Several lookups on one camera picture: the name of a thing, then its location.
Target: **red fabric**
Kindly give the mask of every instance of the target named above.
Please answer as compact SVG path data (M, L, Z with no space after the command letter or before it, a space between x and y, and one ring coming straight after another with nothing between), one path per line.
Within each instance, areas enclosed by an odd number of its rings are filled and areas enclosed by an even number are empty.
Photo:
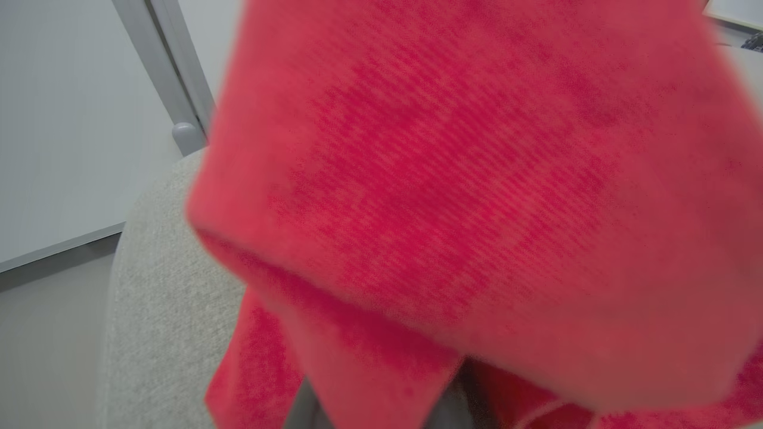
M419 427L465 356L525 380L490 391L506 425L763 418L745 379L728 399L761 337L763 139L707 25L696 0L250 2L188 203L249 285L218 426L278 427L304 373L339 429Z

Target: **red knit sweater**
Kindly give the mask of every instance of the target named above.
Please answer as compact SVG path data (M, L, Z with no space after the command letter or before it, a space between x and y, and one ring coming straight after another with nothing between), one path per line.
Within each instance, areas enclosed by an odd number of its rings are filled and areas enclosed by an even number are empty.
M280 427L303 374L339 429L420 427L465 357L506 427L763 418L763 134L696 0L242 24L188 203L249 285L219 427Z

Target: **gray fabric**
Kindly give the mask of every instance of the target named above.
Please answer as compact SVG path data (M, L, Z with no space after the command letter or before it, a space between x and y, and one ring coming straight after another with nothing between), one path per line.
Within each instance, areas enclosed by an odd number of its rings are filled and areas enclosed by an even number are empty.
M494 425L492 422L485 422L479 427L488 429ZM302 379L283 429L334 429L307 377ZM466 391L458 377L434 405L424 429L475 429Z
M243 286L201 248L184 216L203 151L140 197L109 286L98 427L214 427L207 385L227 348Z

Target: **gray floor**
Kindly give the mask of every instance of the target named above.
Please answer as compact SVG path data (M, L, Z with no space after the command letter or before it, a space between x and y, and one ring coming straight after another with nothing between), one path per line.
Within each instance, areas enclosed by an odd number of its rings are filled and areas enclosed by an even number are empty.
M731 47L742 47L742 45L749 39L755 32L750 30L740 30L738 26L731 24L721 24L716 26L719 42L727 44Z
M0 427L91 429L118 236L0 273Z

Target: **white wall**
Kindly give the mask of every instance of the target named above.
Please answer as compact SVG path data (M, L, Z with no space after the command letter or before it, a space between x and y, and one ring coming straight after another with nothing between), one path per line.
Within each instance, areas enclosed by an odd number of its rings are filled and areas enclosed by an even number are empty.
M111 1L2 0L0 266L124 221L171 131Z

